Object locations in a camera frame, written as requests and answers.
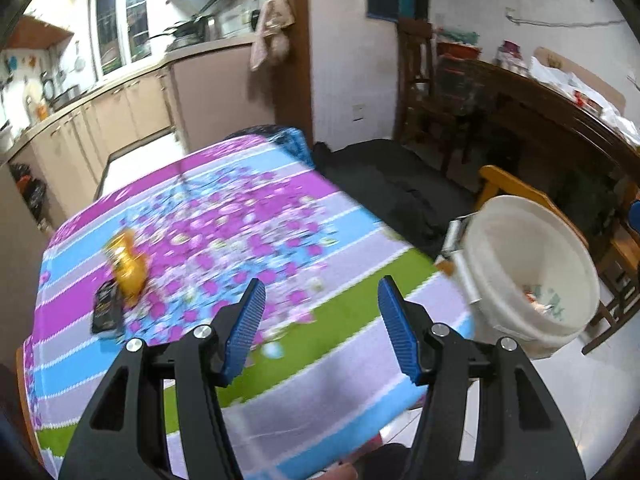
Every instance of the kitchen counter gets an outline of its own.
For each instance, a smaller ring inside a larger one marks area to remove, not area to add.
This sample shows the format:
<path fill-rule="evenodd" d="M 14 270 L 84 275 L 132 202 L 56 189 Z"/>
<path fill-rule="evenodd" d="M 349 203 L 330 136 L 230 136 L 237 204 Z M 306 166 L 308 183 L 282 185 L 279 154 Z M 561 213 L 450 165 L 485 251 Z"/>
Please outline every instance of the kitchen counter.
<path fill-rule="evenodd" d="M 189 57 L 200 56 L 201 54 L 215 52 L 216 50 L 225 50 L 236 46 L 247 45 L 253 43 L 253 41 L 254 35 L 247 34 L 244 36 L 237 36 L 235 38 L 223 38 L 222 40 L 213 40 L 207 41 L 205 43 L 185 46 L 171 52 L 166 52 L 162 57 L 152 58 L 148 63 L 140 65 L 136 64 L 135 69 L 127 72 L 123 76 L 113 79 L 107 78 L 102 84 L 98 83 L 99 86 L 87 92 L 80 99 L 63 108 L 60 108 L 60 110 L 51 114 L 45 120 L 24 131 L 22 135 L 15 140 L 14 145 L 11 147 L 11 149 L 9 149 L 8 152 L 0 154 L 0 165 L 5 161 L 10 160 L 12 156 L 18 153 L 25 145 L 27 145 L 28 142 L 30 142 L 31 139 L 37 136 L 50 124 L 53 124 L 55 121 L 66 116 L 68 113 L 72 112 L 79 106 L 82 106 L 86 102 L 95 99 L 99 95 L 108 92 L 109 90 L 112 90 L 117 86 L 126 83 L 127 81 L 143 76 L 149 72 L 154 72 L 155 70 L 161 69 L 169 64 L 187 59 Z"/>

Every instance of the blue cloth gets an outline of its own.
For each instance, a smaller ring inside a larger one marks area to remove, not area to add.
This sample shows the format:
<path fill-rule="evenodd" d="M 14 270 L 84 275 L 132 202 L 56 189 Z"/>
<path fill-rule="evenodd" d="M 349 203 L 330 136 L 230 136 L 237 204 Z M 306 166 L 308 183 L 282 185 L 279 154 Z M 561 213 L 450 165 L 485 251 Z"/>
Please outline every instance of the blue cloth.
<path fill-rule="evenodd" d="M 629 208 L 629 225 L 640 233 L 640 200 L 636 200 Z"/>
<path fill-rule="evenodd" d="M 298 161 L 312 169 L 316 168 L 301 130 L 288 126 L 278 126 L 277 124 L 262 124 L 261 126 L 252 126 L 251 128 L 239 130 L 229 135 L 227 139 L 250 134 L 260 135 L 269 142 L 275 142 Z"/>

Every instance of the plastic bucket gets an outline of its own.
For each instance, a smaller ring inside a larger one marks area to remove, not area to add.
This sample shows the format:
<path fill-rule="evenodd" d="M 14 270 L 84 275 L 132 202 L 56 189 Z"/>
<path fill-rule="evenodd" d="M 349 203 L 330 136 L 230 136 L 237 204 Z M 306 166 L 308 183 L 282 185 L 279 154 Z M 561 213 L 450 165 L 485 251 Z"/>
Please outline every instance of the plastic bucket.
<path fill-rule="evenodd" d="M 558 216 L 517 196 L 489 200 L 462 240 L 463 255 L 481 300 L 480 339 L 515 337 L 531 357 L 551 355 L 574 339 L 600 301 L 598 276 L 580 239 Z M 535 310 L 524 290 L 551 312 Z"/>

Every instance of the pink and blue tablecloth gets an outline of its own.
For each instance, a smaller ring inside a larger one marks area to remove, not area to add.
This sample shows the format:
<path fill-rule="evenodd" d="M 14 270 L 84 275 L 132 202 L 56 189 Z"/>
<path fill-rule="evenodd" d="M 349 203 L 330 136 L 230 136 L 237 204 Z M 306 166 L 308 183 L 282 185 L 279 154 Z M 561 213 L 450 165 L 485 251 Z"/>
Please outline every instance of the pink and blue tablecloth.
<path fill-rule="evenodd" d="M 193 153 L 67 221 L 42 262 L 24 343 L 30 417 L 57 476 L 76 423 L 120 351 L 90 334 L 110 278 L 102 247 L 123 227 L 150 256 L 126 337 L 160 344 L 209 322 L 253 277 L 267 288 L 254 349 L 218 391 L 249 479 L 307 478 L 356 449 L 422 394 L 401 374 L 376 302 L 390 274 L 433 319 L 465 331 L 465 306 L 431 261 L 370 212 L 259 136 Z M 175 385 L 165 384 L 168 447 L 186 478 Z"/>

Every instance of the hand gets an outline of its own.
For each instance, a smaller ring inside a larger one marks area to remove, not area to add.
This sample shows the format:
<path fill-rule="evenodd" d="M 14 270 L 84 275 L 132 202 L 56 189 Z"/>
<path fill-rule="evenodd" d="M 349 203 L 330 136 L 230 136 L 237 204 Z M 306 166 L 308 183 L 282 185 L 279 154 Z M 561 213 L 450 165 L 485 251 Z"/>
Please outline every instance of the hand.
<path fill-rule="evenodd" d="M 329 469 L 317 480 L 357 480 L 358 472 L 353 465 L 349 463 L 341 464 L 338 467 Z"/>

